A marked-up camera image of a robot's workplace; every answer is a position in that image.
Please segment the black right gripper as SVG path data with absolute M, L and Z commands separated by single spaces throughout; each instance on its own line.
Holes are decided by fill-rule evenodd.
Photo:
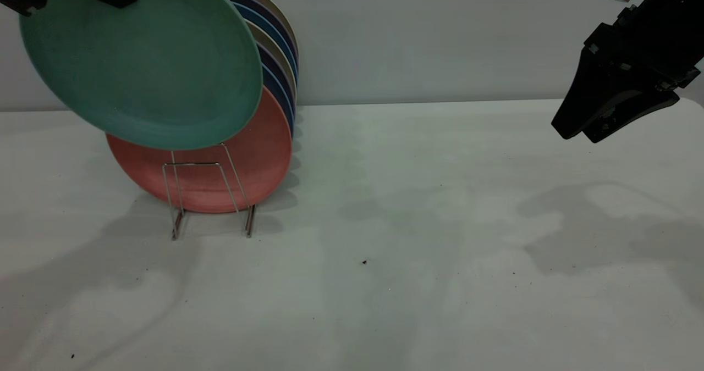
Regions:
M 615 0 L 629 3 L 631 0 Z M 619 13 L 613 25 L 601 24 L 585 50 L 611 60 L 622 53 L 661 76 L 665 91 L 650 90 L 634 69 L 581 57 L 573 83 L 552 126 L 564 140 L 583 134 L 599 143 L 644 116 L 676 104 L 672 91 L 685 88 L 700 71 L 702 0 L 643 0 Z

